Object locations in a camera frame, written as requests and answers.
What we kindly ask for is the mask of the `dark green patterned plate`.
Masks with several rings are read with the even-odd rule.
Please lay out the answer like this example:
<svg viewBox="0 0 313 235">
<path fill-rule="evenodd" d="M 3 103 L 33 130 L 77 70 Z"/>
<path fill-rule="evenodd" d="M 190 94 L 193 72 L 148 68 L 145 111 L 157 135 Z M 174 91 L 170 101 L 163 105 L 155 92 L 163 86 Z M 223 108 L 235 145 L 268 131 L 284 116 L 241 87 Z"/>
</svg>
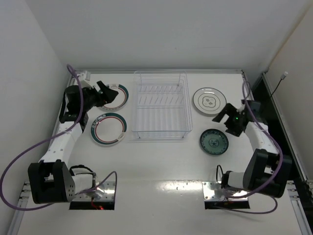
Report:
<svg viewBox="0 0 313 235">
<path fill-rule="evenodd" d="M 201 149 L 209 155 L 222 155 L 228 150 L 227 136 L 218 129 L 207 129 L 200 136 Z"/>
</svg>

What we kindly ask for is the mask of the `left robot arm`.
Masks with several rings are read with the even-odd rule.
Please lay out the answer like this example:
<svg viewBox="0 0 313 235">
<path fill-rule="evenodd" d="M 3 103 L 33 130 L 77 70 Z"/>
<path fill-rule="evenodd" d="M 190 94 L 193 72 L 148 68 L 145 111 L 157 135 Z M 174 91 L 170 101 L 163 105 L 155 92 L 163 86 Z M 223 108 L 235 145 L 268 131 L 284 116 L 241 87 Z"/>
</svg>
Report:
<svg viewBox="0 0 313 235">
<path fill-rule="evenodd" d="M 102 81 L 97 85 L 98 90 L 95 87 L 80 89 L 78 85 L 65 89 L 57 137 L 39 162 L 28 167 L 34 203 L 71 202 L 77 194 L 94 190 L 95 173 L 75 175 L 67 164 L 75 143 L 85 130 L 89 119 L 87 112 L 112 103 L 119 94 Z"/>
</svg>

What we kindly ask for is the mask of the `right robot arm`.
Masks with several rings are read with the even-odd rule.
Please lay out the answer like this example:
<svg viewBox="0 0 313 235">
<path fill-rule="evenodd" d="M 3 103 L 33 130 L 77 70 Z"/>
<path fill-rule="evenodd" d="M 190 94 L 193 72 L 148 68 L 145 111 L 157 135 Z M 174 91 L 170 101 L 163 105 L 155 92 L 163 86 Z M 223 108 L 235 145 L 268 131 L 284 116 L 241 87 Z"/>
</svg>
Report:
<svg viewBox="0 0 313 235">
<path fill-rule="evenodd" d="M 280 198 L 285 191 L 292 159 L 282 153 L 277 141 L 269 134 L 267 122 L 260 116 L 260 109 L 260 102 L 242 100 L 240 108 L 227 103 L 213 118 L 214 122 L 220 122 L 228 115 L 224 123 L 226 132 L 236 137 L 245 133 L 253 150 L 246 170 L 224 173 L 221 188 Z"/>
</svg>

